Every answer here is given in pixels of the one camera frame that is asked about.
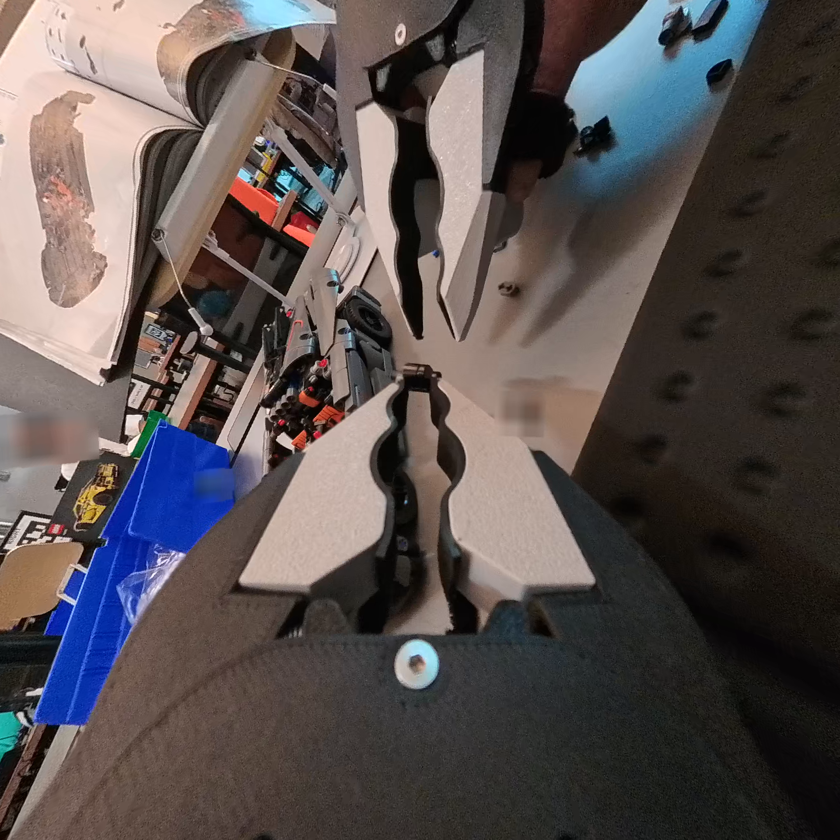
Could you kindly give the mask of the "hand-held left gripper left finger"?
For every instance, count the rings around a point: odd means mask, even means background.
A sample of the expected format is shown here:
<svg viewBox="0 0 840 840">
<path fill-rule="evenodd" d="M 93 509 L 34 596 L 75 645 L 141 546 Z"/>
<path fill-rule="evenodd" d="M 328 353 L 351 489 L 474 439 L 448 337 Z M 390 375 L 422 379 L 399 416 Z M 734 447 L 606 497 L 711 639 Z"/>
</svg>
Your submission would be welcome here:
<svg viewBox="0 0 840 840">
<path fill-rule="evenodd" d="M 305 597 L 372 597 L 393 533 L 378 457 L 397 431 L 393 382 L 310 445 L 292 470 L 238 584 Z"/>
</svg>

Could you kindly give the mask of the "wooden chair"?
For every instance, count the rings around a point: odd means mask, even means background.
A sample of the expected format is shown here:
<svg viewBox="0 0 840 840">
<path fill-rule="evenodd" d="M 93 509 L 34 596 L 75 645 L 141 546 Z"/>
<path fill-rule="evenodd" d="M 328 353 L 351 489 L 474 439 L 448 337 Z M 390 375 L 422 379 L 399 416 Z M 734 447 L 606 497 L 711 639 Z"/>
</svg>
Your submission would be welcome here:
<svg viewBox="0 0 840 840">
<path fill-rule="evenodd" d="M 84 550 L 82 543 L 67 541 L 20 545 L 9 552 L 1 565 L 1 631 L 54 610 Z"/>
</svg>

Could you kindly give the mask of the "orange storage bin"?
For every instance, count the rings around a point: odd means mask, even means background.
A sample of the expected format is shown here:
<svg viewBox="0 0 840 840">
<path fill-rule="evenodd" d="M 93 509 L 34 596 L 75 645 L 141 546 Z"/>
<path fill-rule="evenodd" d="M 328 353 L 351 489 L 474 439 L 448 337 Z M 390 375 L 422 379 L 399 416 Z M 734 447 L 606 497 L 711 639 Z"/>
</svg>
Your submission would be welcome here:
<svg viewBox="0 0 840 840">
<path fill-rule="evenodd" d="M 283 216 L 280 221 L 277 221 L 280 202 L 267 190 L 253 186 L 241 177 L 236 176 L 228 194 L 251 213 L 257 214 L 261 221 L 274 229 L 281 230 L 285 226 L 287 216 Z"/>
</svg>

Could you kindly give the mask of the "grey lego car model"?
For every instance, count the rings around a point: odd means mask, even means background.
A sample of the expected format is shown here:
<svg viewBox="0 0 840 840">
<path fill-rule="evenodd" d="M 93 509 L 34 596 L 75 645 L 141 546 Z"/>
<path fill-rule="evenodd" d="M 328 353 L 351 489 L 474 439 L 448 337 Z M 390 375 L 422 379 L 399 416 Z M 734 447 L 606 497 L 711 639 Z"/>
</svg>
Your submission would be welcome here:
<svg viewBox="0 0 840 840">
<path fill-rule="evenodd" d="M 383 561 L 377 564 L 379 586 L 415 583 L 427 572 L 424 553 L 416 543 L 417 494 L 405 469 L 403 429 L 407 392 L 390 351 L 381 341 L 390 325 L 382 319 L 376 300 L 354 291 L 341 307 L 333 306 L 340 289 L 337 274 L 327 271 L 325 286 L 310 283 L 289 311 L 280 307 L 272 325 L 264 327 L 266 387 L 260 405 L 267 410 L 269 455 L 277 454 L 277 438 L 293 434 L 279 459 L 268 458 L 269 473 L 235 515 L 243 515 L 248 528 L 244 556 L 234 562 L 238 578 L 249 561 L 268 520 L 287 488 L 292 470 L 305 450 L 368 403 L 389 384 L 402 384 L 393 403 L 395 435 L 381 447 L 378 465 L 394 503 L 393 533 Z"/>
</svg>

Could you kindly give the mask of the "blue plastic storage bin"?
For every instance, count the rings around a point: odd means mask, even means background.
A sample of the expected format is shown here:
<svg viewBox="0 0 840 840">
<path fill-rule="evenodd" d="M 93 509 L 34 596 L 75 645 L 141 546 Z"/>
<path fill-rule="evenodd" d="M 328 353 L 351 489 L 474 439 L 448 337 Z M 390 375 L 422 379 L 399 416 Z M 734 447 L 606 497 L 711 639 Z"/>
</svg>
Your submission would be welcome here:
<svg viewBox="0 0 840 840">
<path fill-rule="evenodd" d="M 158 426 L 103 529 L 62 629 L 35 709 L 35 723 L 83 726 L 130 633 L 118 585 L 152 549 L 187 553 L 232 508 L 226 448 L 171 425 Z"/>
</svg>

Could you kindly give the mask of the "grey metal booklet stand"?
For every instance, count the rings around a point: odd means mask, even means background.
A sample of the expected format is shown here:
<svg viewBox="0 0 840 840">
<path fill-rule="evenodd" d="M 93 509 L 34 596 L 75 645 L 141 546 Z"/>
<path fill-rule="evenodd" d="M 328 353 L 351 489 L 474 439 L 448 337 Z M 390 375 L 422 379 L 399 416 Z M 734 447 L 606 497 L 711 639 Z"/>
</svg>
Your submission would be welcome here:
<svg viewBox="0 0 840 840">
<path fill-rule="evenodd" d="M 236 67 L 154 225 L 152 239 L 173 268 L 201 247 L 286 76 L 287 68 L 259 52 Z"/>
</svg>

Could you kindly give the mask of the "black box yellow car print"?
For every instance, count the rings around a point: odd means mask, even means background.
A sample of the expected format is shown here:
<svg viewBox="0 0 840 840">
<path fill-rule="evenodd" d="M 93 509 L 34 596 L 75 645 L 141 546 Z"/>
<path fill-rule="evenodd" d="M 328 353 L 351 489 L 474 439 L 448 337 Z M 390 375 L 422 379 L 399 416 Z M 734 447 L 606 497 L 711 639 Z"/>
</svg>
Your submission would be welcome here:
<svg viewBox="0 0 840 840">
<path fill-rule="evenodd" d="M 79 462 L 45 536 L 55 542 L 97 543 L 137 462 L 111 452 Z"/>
</svg>

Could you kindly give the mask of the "clear plastic bag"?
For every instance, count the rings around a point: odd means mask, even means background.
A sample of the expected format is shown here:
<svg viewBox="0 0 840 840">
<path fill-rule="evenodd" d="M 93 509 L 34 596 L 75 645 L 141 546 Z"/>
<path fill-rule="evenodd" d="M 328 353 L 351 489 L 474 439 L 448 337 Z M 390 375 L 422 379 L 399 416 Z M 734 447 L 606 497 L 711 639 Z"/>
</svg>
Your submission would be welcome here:
<svg viewBox="0 0 840 840">
<path fill-rule="evenodd" d="M 186 554 L 153 544 L 139 570 L 117 584 L 117 594 L 129 625 L 138 622 Z"/>
</svg>

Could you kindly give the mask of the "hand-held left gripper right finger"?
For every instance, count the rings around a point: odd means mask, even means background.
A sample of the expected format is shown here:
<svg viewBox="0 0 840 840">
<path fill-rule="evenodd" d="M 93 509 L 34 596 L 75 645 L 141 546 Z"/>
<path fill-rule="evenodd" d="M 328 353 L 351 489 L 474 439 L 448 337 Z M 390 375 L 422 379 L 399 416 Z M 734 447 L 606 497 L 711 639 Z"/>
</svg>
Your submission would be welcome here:
<svg viewBox="0 0 840 840">
<path fill-rule="evenodd" d="M 447 595 L 529 601 L 588 592 L 594 574 L 531 449 L 445 380 L 429 389 L 440 502 L 437 559 Z"/>
</svg>

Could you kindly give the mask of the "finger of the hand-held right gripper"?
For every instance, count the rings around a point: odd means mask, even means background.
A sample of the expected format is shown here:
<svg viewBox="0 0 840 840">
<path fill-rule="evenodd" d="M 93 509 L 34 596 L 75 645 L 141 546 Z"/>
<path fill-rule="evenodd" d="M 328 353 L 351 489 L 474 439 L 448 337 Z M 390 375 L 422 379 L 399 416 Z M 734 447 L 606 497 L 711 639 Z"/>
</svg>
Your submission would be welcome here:
<svg viewBox="0 0 840 840">
<path fill-rule="evenodd" d="M 376 101 L 357 109 L 355 118 L 364 211 L 406 325 L 420 340 L 424 289 L 415 192 L 418 183 L 436 177 L 426 128 Z"/>
<path fill-rule="evenodd" d="M 484 184 L 484 76 L 483 49 L 457 60 L 426 118 L 440 186 L 437 300 L 457 342 L 475 319 L 507 204 Z"/>
</svg>

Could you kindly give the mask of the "white round pad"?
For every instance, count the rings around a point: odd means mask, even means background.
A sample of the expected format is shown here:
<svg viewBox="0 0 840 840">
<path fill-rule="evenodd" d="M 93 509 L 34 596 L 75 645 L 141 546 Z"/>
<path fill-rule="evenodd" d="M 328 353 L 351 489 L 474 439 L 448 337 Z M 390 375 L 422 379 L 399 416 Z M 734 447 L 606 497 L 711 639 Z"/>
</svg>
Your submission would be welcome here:
<svg viewBox="0 0 840 840">
<path fill-rule="evenodd" d="M 343 283 L 361 282 L 376 255 L 375 237 L 366 215 L 357 207 L 353 224 L 342 226 L 326 267 L 335 270 Z"/>
</svg>

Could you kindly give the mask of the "lego instruction booklet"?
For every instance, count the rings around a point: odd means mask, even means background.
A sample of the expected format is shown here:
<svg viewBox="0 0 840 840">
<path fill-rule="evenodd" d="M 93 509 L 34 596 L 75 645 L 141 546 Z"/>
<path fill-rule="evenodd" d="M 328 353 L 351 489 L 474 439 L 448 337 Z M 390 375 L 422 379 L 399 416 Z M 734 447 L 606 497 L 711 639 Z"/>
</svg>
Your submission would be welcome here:
<svg viewBox="0 0 840 840">
<path fill-rule="evenodd" d="M 103 385 L 144 283 L 157 140 L 196 140 L 249 48 L 321 2 L 33 2 L 2 53 L 2 336 Z"/>
</svg>

